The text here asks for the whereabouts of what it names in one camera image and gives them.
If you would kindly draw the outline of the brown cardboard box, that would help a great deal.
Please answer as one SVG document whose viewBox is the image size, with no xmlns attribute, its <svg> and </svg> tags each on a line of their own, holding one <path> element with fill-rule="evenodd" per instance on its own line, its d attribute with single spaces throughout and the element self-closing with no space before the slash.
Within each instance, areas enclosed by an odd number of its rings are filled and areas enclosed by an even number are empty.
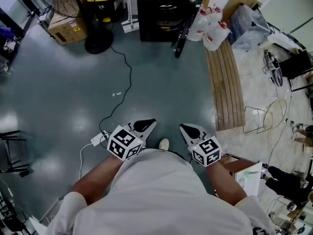
<svg viewBox="0 0 313 235">
<path fill-rule="evenodd" d="M 61 45 L 79 42 L 88 36 L 87 27 L 82 18 L 63 17 L 58 14 L 53 15 L 48 32 Z"/>
</svg>

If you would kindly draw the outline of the black standing fan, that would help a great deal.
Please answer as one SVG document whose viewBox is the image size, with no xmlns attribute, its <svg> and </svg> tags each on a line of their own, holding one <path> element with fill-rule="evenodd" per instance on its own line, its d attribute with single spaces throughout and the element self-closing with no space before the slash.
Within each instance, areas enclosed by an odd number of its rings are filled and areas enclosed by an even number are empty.
<svg viewBox="0 0 313 235">
<path fill-rule="evenodd" d="M 85 49 L 90 54 L 99 54 L 106 51 L 113 42 L 110 30 L 95 25 L 95 9 L 91 6 L 96 0 L 41 0 L 49 9 L 67 19 L 80 18 L 87 26 Z"/>
</svg>

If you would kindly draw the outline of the person's right forearm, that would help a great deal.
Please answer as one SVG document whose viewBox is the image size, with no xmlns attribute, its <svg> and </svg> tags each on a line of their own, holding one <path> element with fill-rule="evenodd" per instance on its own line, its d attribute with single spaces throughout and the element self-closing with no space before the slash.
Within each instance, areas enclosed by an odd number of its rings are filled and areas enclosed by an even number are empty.
<svg viewBox="0 0 313 235">
<path fill-rule="evenodd" d="M 243 188 L 219 162 L 209 165 L 206 173 L 218 197 L 225 202 L 235 206 L 247 197 Z"/>
</svg>

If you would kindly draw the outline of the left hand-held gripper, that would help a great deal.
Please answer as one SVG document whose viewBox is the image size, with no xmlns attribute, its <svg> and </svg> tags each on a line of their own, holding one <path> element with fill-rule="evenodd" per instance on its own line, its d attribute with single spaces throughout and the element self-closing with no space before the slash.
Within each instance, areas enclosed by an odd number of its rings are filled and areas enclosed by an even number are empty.
<svg viewBox="0 0 313 235">
<path fill-rule="evenodd" d="M 130 132 L 122 126 L 117 126 L 109 137 L 107 150 L 121 161 L 138 155 L 144 141 L 155 128 L 157 121 L 151 117 L 134 117 L 127 122 Z"/>
</svg>

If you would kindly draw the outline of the black metal stool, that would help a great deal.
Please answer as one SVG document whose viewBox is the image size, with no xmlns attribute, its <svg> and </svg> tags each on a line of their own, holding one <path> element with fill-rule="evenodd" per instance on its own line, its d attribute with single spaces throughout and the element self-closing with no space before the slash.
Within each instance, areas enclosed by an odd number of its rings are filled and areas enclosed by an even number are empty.
<svg viewBox="0 0 313 235">
<path fill-rule="evenodd" d="M 0 132 L 0 174 L 17 173 L 24 178 L 32 173 L 26 141 L 21 130 Z"/>
</svg>

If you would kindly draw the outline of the black metal table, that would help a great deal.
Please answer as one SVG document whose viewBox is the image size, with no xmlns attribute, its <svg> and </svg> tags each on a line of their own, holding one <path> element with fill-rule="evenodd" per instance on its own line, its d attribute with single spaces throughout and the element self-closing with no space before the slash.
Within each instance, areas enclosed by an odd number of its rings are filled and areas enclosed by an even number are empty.
<svg viewBox="0 0 313 235">
<path fill-rule="evenodd" d="M 310 71 L 313 71 L 313 56 L 306 50 L 293 55 L 291 58 L 279 63 L 282 76 L 287 78 L 291 92 L 307 89 L 313 86 L 308 84 L 304 87 L 294 89 L 292 86 L 292 80 L 302 76 Z"/>
</svg>

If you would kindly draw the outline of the white flat mop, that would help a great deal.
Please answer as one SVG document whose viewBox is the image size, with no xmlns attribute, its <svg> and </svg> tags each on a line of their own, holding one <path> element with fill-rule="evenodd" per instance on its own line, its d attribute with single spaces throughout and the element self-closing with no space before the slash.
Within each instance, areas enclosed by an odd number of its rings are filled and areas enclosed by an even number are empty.
<svg viewBox="0 0 313 235">
<path fill-rule="evenodd" d="M 132 0 L 127 0 L 125 5 L 127 6 L 128 19 L 121 23 L 124 33 L 129 33 L 129 32 L 139 30 L 139 21 L 138 19 L 133 18 Z"/>
</svg>

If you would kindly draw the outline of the grey plastic-wrapped box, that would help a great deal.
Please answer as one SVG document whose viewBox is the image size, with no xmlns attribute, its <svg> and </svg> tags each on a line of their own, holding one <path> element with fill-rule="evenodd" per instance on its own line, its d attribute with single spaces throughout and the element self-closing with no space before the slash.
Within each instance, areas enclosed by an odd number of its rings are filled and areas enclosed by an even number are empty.
<svg viewBox="0 0 313 235">
<path fill-rule="evenodd" d="M 230 18 L 229 42 L 234 49 L 248 52 L 271 34 L 269 25 L 258 10 L 240 5 Z"/>
</svg>

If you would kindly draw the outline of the wooden slatted board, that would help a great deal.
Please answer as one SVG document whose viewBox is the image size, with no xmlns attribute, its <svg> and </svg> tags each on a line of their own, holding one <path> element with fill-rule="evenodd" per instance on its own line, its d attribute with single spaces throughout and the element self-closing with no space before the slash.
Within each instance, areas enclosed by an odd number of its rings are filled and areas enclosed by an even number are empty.
<svg viewBox="0 0 313 235">
<path fill-rule="evenodd" d="M 223 131 L 245 126 L 245 107 L 242 87 L 233 50 L 224 40 L 216 51 L 206 51 L 216 130 Z"/>
</svg>

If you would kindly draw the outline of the brown wooden crate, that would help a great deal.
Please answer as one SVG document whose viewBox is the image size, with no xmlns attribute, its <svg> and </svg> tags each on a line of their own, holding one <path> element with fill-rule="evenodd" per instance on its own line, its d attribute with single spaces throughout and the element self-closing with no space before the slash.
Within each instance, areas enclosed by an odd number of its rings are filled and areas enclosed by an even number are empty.
<svg viewBox="0 0 313 235">
<path fill-rule="evenodd" d="M 262 163 L 253 162 L 235 155 L 225 154 L 220 163 L 243 188 L 247 196 L 258 195 Z"/>
</svg>

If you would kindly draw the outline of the purple bag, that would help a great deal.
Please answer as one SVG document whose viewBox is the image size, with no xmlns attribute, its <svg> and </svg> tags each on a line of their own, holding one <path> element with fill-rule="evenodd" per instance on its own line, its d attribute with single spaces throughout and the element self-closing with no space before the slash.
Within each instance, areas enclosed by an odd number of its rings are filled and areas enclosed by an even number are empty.
<svg viewBox="0 0 313 235">
<path fill-rule="evenodd" d="M 15 37 L 15 31 L 10 27 L 0 25 L 0 35 L 7 39 L 13 39 Z"/>
</svg>

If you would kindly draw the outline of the white power strip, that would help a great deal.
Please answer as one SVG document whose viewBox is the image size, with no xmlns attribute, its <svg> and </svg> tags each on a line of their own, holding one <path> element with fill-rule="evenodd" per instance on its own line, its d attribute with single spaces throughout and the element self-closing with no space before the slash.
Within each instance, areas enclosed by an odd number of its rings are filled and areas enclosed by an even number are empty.
<svg viewBox="0 0 313 235">
<path fill-rule="evenodd" d="M 102 131 L 100 132 L 98 135 L 96 135 L 95 137 L 93 137 L 90 142 L 93 146 L 97 146 L 100 143 L 107 141 L 108 138 L 110 137 L 110 133 L 107 131 Z"/>
</svg>

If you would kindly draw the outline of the black metal rack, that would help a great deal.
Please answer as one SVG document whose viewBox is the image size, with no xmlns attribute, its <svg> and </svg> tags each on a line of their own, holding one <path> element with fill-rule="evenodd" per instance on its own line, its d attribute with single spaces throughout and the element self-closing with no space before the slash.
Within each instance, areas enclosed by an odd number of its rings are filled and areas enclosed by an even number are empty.
<svg viewBox="0 0 313 235">
<path fill-rule="evenodd" d="M 15 31 L 13 39 L 0 35 L 0 72 L 8 71 L 40 8 L 35 0 L 0 0 L 0 25 Z"/>
</svg>

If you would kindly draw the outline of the black washing machine front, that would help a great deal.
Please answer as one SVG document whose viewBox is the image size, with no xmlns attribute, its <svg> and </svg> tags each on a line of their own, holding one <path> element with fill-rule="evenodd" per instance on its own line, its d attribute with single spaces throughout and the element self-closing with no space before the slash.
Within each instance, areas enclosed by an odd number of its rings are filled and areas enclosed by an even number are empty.
<svg viewBox="0 0 313 235">
<path fill-rule="evenodd" d="M 195 16 L 196 16 L 195 13 L 190 13 L 185 19 L 183 19 L 182 24 L 179 27 L 178 32 L 174 37 L 174 40 L 172 41 L 171 48 L 174 52 L 175 58 L 177 59 L 180 58 L 180 55 L 184 48 L 190 27 L 193 24 Z"/>
</svg>

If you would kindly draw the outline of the white panel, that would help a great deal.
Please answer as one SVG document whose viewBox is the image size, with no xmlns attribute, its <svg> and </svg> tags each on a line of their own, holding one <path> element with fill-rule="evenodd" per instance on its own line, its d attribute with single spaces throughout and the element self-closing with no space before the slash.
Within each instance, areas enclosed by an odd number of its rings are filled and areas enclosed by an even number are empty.
<svg viewBox="0 0 313 235">
<path fill-rule="evenodd" d="M 270 23 L 267 23 L 267 25 L 270 29 L 268 41 L 271 44 L 275 44 L 285 49 L 286 51 L 292 53 L 299 53 L 307 50 L 306 47 L 304 47 L 304 45 L 302 45 L 296 38 L 294 38 L 290 34 L 285 33 L 284 31 L 280 30 L 279 28 L 273 26 Z"/>
</svg>

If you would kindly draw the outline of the person's white shirt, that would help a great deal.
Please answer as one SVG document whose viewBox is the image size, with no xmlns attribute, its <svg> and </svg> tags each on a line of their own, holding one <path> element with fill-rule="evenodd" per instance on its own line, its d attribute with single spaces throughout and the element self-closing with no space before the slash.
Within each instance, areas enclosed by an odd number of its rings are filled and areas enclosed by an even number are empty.
<svg viewBox="0 0 313 235">
<path fill-rule="evenodd" d="M 256 196 L 235 206 L 207 193 L 176 153 L 145 149 L 123 161 L 103 197 L 69 192 L 46 235 L 275 235 Z"/>
</svg>

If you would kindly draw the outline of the person's left forearm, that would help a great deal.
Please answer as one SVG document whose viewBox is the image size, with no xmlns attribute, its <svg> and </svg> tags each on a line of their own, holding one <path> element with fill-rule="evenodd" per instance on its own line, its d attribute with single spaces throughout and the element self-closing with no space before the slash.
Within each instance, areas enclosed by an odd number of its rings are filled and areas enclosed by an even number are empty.
<svg viewBox="0 0 313 235">
<path fill-rule="evenodd" d="M 71 192 L 81 194 L 87 205 L 100 200 L 107 187 L 122 166 L 123 161 L 114 155 L 108 156 L 78 182 L 74 184 Z"/>
</svg>

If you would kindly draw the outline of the black bin yellow lid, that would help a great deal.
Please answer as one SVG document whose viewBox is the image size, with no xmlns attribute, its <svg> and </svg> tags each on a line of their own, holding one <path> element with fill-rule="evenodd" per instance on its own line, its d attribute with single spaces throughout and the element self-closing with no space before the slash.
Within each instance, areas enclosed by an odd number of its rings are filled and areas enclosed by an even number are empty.
<svg viewBox="0 0 313 235">
<path fill-rule="evenodd" d="M 123 13 L 122 0 L 87 0 L 97 19 L 104 23 L 115 23 Z"/>
</svg>

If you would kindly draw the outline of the white sheet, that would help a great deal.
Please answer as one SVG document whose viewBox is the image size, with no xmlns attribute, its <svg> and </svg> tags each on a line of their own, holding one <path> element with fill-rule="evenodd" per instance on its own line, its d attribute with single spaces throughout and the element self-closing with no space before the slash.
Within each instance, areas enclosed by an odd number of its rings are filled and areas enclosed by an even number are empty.
<svg viewBox="0 0 313 235">
<path fill-rule="evenodd" d="M 43 221 L 38 220 L 32 216 L 29 217 L 29 220 L 38 235 L 46 235 L 47 225 Z"/>
</svg>

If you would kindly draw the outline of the black handheld vacuum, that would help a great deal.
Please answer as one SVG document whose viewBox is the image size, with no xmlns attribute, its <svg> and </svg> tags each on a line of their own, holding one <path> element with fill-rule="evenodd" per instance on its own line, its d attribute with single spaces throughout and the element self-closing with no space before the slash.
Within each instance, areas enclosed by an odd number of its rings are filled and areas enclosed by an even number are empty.
<svg viewBox="0 0 313 235">
<path fill-rule="evenodd" d="M 264 62 L 265 62 L 264 73 L 269 71 L 273 83 L 275 83 L 276 86 L 278 87 L 282 87 L 283 76 L 277 56 L 273 55 L 266 49 L 264 50 Z"/>
</svg>

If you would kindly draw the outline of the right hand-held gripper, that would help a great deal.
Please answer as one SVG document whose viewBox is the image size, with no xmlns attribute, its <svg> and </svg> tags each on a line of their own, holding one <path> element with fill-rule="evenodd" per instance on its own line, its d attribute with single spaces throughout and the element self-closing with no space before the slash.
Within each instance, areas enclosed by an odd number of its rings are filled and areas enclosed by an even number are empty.
<svg viewBox="0 0 313 235">
<path fill-rule="evenodd" d="M 191 123 L 179 125 L 184 141 L 192 159 L 208 167 L 221 159 L 221 146 L 215 136 L 208 133 L 203 127 Z"/>
</svg>

